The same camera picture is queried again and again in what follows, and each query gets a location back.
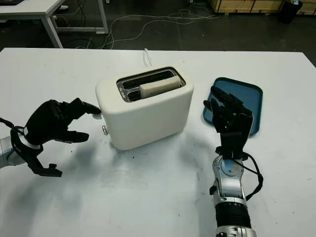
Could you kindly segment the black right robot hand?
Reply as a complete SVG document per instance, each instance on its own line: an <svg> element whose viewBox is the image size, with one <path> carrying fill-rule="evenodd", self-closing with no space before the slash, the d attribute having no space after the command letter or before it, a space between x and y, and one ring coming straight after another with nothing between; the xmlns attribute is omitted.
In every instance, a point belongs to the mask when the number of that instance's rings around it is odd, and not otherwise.
<svg viewBox="0 0 316 237"><path fill-rule="evenodd" d="M252 112L237 97L216 86L210 92L213 97L203 104L213 114L212 123L220 134L222 147L242 151L251 131Z"/></svg>

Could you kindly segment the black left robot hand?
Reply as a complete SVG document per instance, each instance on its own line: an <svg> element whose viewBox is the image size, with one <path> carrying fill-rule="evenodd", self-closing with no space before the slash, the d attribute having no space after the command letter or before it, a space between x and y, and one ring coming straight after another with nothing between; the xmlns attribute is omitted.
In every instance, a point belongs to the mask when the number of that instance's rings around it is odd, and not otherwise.
<svg viewBox="0 0 316 237"><path fill-rule="evenodd" d="M89 135L83 132L70 131L72 121L84 114L98 115L101 110L87 102L74 99L72 102L48 100L41 104L28 119L24 127L25 139L33 145L42 145L50 140L64 143L81 143Z"/></svg>

